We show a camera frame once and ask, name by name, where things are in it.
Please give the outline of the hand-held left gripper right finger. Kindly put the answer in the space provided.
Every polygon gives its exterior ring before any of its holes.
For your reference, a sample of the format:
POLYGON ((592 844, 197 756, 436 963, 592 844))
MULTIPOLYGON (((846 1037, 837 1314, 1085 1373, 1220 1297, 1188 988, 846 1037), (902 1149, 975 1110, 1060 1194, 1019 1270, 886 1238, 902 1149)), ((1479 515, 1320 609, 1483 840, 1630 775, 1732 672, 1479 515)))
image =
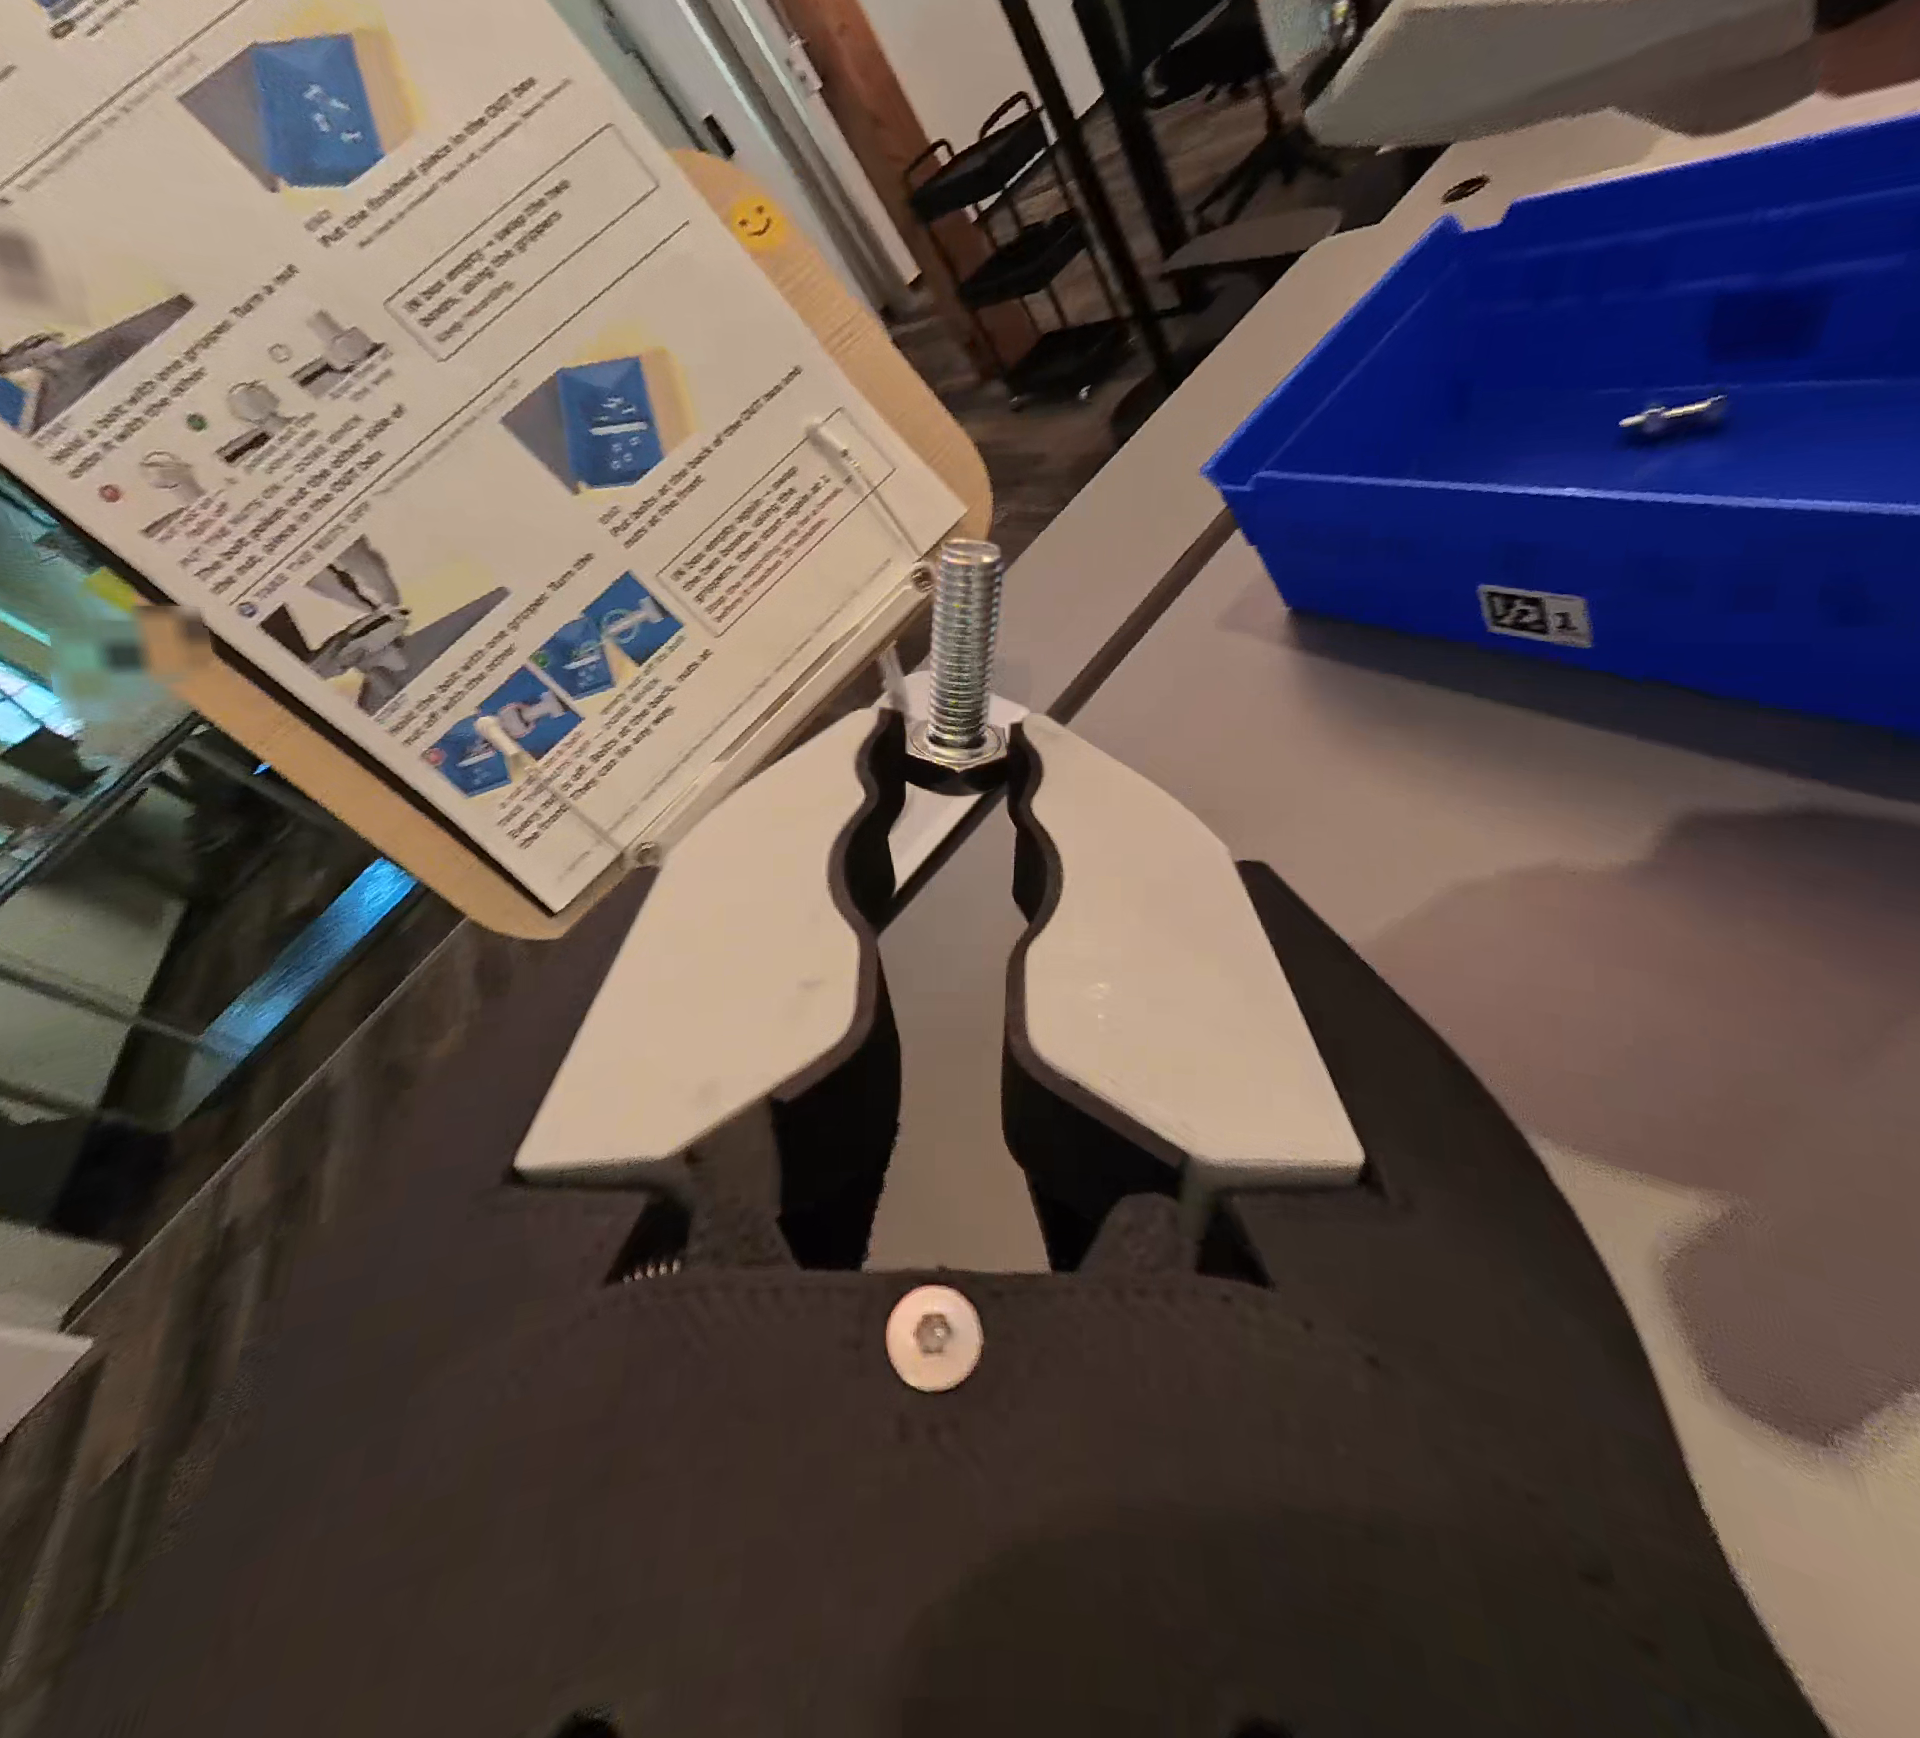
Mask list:
POLYGON ((1231 849, 1056 721, 1021 754, 1041 891, 1006 1014, 1035 1076, 1190 1194, 1354 1188, 1362 1140, 1231 849))

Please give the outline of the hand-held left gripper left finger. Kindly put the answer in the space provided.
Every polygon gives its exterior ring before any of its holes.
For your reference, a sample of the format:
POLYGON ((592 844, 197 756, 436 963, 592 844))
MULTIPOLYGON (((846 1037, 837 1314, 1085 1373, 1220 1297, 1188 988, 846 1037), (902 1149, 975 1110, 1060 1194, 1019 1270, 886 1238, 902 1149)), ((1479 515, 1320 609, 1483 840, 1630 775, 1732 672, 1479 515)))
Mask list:
POLYGON ((904 719, 855 713, 715 804, 652 885, 515 1156, 531 1186, 669 1175, 840 1070, 881 1003, 904 719))

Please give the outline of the steel hex bolt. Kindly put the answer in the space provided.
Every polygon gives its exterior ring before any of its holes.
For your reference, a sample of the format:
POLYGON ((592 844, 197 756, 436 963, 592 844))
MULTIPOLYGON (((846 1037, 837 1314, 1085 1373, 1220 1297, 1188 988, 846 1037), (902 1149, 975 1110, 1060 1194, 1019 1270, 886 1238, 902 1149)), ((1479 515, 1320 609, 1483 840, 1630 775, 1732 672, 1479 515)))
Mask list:
POLYGON ((945 541, 933 569, 925 676, 906 708, 906 754, 940 780, 985 780, 1005 767, 1006 730, 995 719, 1001 603, 998 547, 945 541))

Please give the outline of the blue parts bin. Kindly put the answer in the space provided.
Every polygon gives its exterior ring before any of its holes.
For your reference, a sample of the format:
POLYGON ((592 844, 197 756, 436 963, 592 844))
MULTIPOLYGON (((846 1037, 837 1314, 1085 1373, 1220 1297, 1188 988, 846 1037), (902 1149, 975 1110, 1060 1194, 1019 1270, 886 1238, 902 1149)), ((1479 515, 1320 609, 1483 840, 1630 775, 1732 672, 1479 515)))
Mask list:
POLYGON ((1914 736, 1918 120, 1444 214, 1204 474, 1294 614, 1914 736))

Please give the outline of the black slatted-back chair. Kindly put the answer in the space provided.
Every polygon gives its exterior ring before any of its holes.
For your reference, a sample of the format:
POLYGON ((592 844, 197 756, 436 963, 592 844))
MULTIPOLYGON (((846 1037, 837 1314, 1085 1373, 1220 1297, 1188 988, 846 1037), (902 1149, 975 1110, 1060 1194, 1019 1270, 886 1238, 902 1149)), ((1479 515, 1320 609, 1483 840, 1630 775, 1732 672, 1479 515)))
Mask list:
POLYGON ((1165 256, 1162 273, 1202 276, 1213 273, 1281 274, 1343 231, 1338 207, 1308 207, 1273 214, 1242 216, 1209 228, 1165 256))

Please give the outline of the black floor lamp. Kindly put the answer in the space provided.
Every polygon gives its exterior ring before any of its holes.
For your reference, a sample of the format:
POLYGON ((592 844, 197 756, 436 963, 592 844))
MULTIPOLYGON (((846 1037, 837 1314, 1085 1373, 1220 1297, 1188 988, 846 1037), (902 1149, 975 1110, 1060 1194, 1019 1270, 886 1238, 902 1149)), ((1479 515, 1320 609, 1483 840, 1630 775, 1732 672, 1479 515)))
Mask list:
POLYGON ((1140 411, 1143 417, 1153 417, 1153 413, 1167 404, 1181 389, 1185 368, 1165 333, 1158 305, 1148 293, 1127 231, 1095 165, 1079 115, 1052 61, 1030 0, 997 3, 1021 48, 1021 59, 1030 75, 1030 83, 1052 120, 1055 136, 1064 149, 1074 188, 1093 221, 1105 262, 1114 274, 1123 295, 1132 337, 1147 356, 1150 372, 1123 396, 1120 404, 1130 411, 1140 411))

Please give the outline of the glass partition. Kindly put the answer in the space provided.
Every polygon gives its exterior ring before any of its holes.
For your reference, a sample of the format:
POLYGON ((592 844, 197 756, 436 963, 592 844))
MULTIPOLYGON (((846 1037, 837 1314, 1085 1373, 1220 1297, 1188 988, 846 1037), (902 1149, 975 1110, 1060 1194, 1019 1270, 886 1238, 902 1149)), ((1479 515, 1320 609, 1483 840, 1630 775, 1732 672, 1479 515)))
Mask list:
POLYGON ((5 480, 5 1218, 120 1249, 461 928, 155 685, 132 605, 5 480))

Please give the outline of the black rolling cart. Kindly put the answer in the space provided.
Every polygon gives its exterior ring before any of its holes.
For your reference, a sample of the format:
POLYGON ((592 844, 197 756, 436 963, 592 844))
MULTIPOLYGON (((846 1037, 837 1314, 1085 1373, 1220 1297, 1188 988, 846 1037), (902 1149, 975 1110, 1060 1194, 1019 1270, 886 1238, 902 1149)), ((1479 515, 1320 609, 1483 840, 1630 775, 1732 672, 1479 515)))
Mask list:
POLYGON ((1021 91, 967 144, 929 143, 902 191, 1010 406, 1090 404, 1132 343, 1042 104, 1021 91))

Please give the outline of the wooden support post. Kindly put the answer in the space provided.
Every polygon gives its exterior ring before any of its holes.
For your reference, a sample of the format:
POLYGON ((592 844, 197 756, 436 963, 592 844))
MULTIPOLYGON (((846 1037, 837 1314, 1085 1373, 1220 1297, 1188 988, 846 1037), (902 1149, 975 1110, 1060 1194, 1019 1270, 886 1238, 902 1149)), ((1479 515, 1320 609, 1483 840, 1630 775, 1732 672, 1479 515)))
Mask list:
POLYGON ((997 341, 962 305, 952 223, 929 231, 911 210, 906 168, 929 136, 861 0, 777 0, 807 46, 831 117, 915 258, 933 309, 964 346, 979 379, 998 374, 997 341))

